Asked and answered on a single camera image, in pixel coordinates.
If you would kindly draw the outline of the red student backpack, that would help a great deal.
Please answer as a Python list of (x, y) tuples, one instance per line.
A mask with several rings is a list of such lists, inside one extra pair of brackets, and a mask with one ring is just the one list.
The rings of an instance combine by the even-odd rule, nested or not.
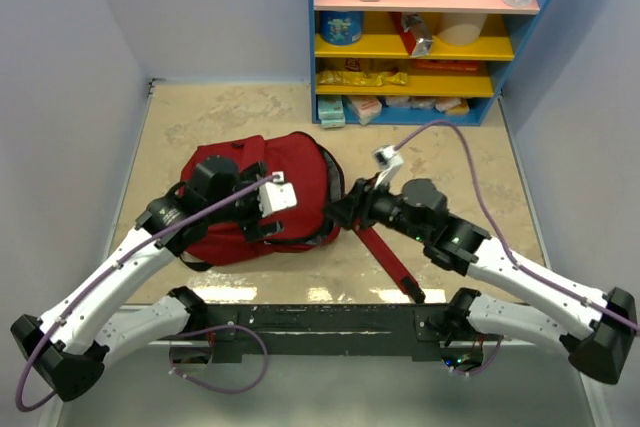
[(273, 253), (301, 254), (338, 238), (340, 227), (324, 214), (326, 205), (345, 194), (344, 173), (334, 156), (310, 135), (293, 132), (273, 139), (260, 135), (199, 146), (187, 161), (180, 180), (187, 189), (201, 190), (210, 180), (209, 159), (226, 158), (239, 175), (252, 182), (251, 168), (262, 162), (267, 171), (282, 171), (293, 184), (297, 206), (274, 216), (284, 230), (266, 238), (248, 240), (235, 221), (209, 227), (204, 239), (192, 244), (181, 261), (195, 271), (228, 266)]

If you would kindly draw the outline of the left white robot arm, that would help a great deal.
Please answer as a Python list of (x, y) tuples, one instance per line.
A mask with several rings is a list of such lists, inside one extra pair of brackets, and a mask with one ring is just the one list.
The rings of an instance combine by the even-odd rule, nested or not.
[(117, 249), (70, 295), (39, 316), (22, 315), (11, 334), (26, 359), (15, 403), (23, 401), (27, 377), (36, 371), (64, 402), (91, 389), (107, 367), (149, 342), (165, 337), (196, 339), (208, 325), (205, 302), (186, 287), (127, 320), (114, 317), (150, 277), (190, 246), (210, 226), (235, 223), (250, 241), (281, 231), (262, 219), (295, 207), (294, 187), (283, 172), (263, 162), (240, 171), (234, 161), (212, 156), (193, 176), (151, 201)]

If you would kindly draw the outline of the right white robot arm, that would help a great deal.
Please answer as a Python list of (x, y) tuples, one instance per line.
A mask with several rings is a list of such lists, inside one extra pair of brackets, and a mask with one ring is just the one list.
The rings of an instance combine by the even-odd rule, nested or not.
[(522, 340), (566, 355), (595, 381), (619, 382), (639, 330), (635, 298), (624, 289), (588, 287), (513, 252), (497, 236), (450, 213), (447, 197), (429, 179), (411, 180), (398, 194), (360, 179), (325, 212), (345, 229), (382, 224), (421, 243), (432, 264), (517, 299), (461, 290), (437, 325), (444, 334)]

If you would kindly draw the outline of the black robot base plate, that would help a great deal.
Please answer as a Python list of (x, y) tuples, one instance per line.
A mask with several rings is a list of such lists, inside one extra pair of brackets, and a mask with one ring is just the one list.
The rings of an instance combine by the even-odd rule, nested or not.
[(216, 363), (238, 363), (262, 349), (270, 356), (377, 356), (438, 361), (441, 350), (480, 334), (444, 323), (446, 304), (209, 304), (207, 313), (166, 341), (194, 341)]

